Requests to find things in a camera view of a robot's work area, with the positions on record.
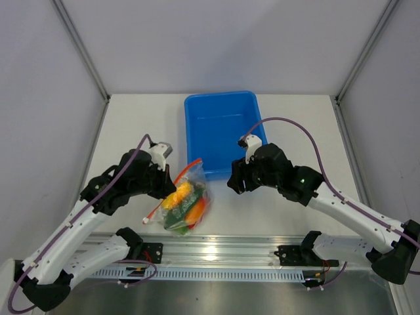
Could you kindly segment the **dark green toy cucumber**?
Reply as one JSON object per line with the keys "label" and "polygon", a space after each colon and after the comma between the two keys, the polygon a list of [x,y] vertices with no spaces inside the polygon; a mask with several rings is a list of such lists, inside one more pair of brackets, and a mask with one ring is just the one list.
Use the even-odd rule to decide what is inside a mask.
{"label": "dark green toy cucumber", "polygon": [[167,212],[165,220],[163,221],[163,227],[166,230],[177,230],[179,228],[187,228],[188,230],[193,229],[195,225],[199,223],[199,220],[195,225],[188,226],[184,218],[189,210],[197,203],[200,199],[188,198],[184,199],[180,204],[175,208]]}

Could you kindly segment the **yellow orange toy mango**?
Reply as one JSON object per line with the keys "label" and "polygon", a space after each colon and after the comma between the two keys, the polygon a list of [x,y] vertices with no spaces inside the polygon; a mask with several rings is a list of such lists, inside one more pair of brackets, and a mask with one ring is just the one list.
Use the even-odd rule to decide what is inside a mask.
{"label": "yellow orange toy mango", "polygon": [[170,211],[185,200],[191,192],[192,185],[188,181],[183,182],[177,187],[175,192],[162,201],[161,206],[164,210]]}

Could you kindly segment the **clear orange-zipper zip bag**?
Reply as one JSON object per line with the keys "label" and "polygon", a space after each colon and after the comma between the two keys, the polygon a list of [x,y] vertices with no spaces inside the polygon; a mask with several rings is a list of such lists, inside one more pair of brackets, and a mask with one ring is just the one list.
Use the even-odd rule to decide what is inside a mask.
{"label": "clear orange-zipper zip bag", "polygon": [[185,236],[200,224],[211,204],[202,159],[189,163],[174,184],[176,191],[161,201],[142,223],[158,223],[166,231]]}

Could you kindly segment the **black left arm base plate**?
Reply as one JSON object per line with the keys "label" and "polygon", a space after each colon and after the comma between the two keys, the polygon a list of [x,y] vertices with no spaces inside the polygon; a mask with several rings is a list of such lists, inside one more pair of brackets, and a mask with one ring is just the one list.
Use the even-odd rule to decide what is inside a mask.
{"label": "black left arm base plate", "polygon": [[140,258],[154,264],[160,264],[163,256],[162,243],[144,243],[140,252]]}

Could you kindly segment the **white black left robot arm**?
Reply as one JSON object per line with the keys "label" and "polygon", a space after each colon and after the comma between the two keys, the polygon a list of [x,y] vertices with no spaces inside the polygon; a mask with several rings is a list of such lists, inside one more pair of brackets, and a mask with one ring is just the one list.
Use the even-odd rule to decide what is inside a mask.
{"label": "white black left robot arm", "polygon": [[171,151],[170,144],[159,142],[146,151],[132,149],[123,154],[119,164],[89,181],[48,240],[31,256],[16,262],[14,280],[33,307],[48,312],[97,270],[117,261],[133,263],[142,258],[143,239],[128,227],[83,254],[76,250],[131,197],[144,194],[162,200],[175,192],[166,162]]}

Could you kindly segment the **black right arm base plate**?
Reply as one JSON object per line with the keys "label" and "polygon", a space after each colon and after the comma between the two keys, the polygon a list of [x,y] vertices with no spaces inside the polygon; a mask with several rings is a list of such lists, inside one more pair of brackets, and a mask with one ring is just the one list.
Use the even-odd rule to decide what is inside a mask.
{"label": "black right arm base plate", "polygon": [[281,266],[313,266],[313,267],[338,267],[338,260],[327,260],[319,258],[312,248],[303,245],[279,245],[274,255],[279,258]]}

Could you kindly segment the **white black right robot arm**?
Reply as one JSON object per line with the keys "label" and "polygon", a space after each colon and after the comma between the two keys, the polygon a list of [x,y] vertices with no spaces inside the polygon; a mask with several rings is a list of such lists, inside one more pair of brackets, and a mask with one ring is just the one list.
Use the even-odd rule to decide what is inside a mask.
{"label": "white black right robot arm", "polygon": [[238,144],[245,157],[232,162],[227,183],[237,194],[273,188],[286,200],[317,210],[357,233],[357,238],[348,238],[310,231],[299,245],[299,266],[356,263],[388,282],[405,283],[419,250],[419,223],[390,219],[345,196],[321,173],[293,165],[273,143],[263,144],[251,135]]}

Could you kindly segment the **red orange toy mango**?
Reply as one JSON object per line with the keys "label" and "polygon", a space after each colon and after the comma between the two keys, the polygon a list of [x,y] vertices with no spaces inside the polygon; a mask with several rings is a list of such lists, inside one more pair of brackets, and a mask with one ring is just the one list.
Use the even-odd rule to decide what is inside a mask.
{"label": "red orange toy mango", "polygon": [[186,214],[184,221],[185,223],[190,225],[195,225],[202,217],[206,210],[207,202],[200,198],[197,203],[189,210],[189,212]]}

